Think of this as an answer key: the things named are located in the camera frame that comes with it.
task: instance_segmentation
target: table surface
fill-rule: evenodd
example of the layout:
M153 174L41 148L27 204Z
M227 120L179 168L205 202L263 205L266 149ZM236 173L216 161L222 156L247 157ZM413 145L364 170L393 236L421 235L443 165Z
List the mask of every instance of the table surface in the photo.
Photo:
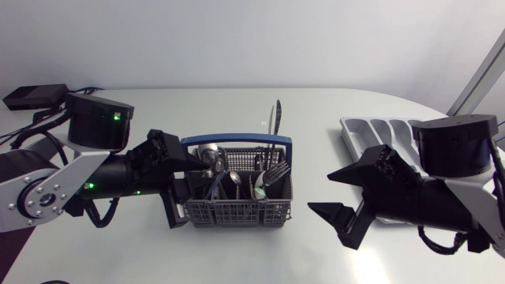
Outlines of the table surface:
M342 117L441 118L404 99L351 89L111 90L94 95L135 106L128 148L149 129L179 136L267 133L271 106L282 103L279 135L293 140L293 218L283 228L170 230L159 196L122 198L112 223L96 229L67 214L38 226L5 283L486 283L505 278L492 249L441 256L407 225L375 221L359 250L341 245L334 229L307 202L343 202L356 208L359 188L327 179L352 163L340 135ZM0 132L27 125L32 110L2 106ZM65 132L63 125L55 132ZM104 212L105 200L99 206ZM450 246L454 234L427 230Z

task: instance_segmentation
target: gray plastic basket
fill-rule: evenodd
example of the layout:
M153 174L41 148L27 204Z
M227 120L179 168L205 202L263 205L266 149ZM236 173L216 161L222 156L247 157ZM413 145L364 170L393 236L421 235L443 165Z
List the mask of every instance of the gray plastic basket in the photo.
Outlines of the gray plastic basket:
M181 140L186 151L188 146L219 143L219 142L257 142L283 145L286 148L276 148L273 165L286 160L291 168L291 139L284 136L267 134L215 134L194 136ZM236 171L242 180L241 199L204 200L202 196L194 196L184 204L185 213L195 227L254 227L254 226L284 226L291 219L290 205L293 199L291 174L286 174L281 180L271 185L267 190L267 200L255 201L251 198L250 187L261 174L254 170L255 157L264 155L266 148L224 148L222 156L226 158L228 170ZM201 172L188 172L189 175L201 175ZM227 196L235 196L236 185L226 175L221 183Z

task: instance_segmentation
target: fork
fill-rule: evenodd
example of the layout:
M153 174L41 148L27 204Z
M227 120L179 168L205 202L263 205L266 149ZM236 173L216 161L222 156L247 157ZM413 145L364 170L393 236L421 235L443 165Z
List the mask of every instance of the fork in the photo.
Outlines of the fork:
M263 187L267 187L278 181L284 174L290 171L286 161L282 161L263 173Z
M270 169L262 172L256 179L254 187L251 187L251 197L253 200L266 200L267 193L265 189L278 181L284 174L290 171L286 161L282 161Z

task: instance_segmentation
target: white wall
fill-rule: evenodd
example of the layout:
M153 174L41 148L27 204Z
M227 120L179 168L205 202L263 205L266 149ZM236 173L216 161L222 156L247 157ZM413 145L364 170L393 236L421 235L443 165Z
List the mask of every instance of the white wall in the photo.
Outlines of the white wall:
M360 88L446 112L503 19L503 0L3 0L0 96L61 82Z

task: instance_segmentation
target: cutlery tray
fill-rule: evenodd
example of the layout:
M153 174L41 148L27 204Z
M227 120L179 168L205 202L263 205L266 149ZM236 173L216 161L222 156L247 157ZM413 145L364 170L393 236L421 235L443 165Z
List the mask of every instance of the cutlery tray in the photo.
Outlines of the cutlery tray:
M421 120L415 118L340 118L342 138L354 162L366 148L387 144L421 176L428 176L421 167L412 134L412 125L418 122Z
M236 199L236 185L230 175L226 174L221 184L228 199L205 200L204 194L200 193L194 194L193 198L184 203L185 214L189 216L193 225L197 228L284 226L284 222L291 219L290 208L293 199L291 172L267 188L267 200L253 200L251 188L262 172L255 170L255 158L259 155L265 157L267 150L265 144L270 144L270 151L271 145L275 144L272 165L286 160L291 168L291 139L256 133L211 134L181 139L182 147L186 151L190 146L208 143L216 143L219 146L219 155L225 159L225 167L240 176L240 199ZM224 143L232 144L233 147L221 147ZM191 171L185 174L201 176L202 173L203 171Z

